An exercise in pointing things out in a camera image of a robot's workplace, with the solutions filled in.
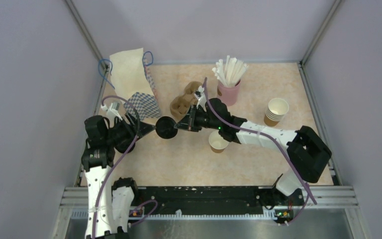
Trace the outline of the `black plastic cup lid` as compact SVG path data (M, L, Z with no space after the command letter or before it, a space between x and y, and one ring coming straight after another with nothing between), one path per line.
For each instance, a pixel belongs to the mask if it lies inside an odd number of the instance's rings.
M163 116L156 122L156 134L163 139L174 138L178 130L175 128L176 122L173 118Z

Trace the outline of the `single brown paper cup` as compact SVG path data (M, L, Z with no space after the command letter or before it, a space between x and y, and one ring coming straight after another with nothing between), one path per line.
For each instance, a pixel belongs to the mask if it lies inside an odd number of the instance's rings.
M211 150L214 153L222 153L229 145L229 142L223 139L223 137L217 131L213 131L209 135L208 142Z

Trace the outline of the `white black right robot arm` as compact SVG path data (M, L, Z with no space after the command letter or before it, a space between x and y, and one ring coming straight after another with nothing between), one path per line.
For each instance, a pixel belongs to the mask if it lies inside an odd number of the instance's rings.
M205 107L192 105L174 128L192 132L215 129L228 142L279 151L290 170L274 185L272 200L278 205L290 201L296 189L307 189L308 183L317 183L332 156L329 147L311 127L303 125L298 130L285 130L259 125L231 115L227 106L217 98L210 99Z

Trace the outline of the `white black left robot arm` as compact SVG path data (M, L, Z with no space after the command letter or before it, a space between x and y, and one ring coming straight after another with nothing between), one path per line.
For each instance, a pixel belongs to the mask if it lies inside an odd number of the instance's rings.
M155 130L155 126L136 119L97 115L85 120L86 148L81 158L88 188L87 239L127 239L130 207L139 201L133 178L112 180L115 152L131 152L135 142Z

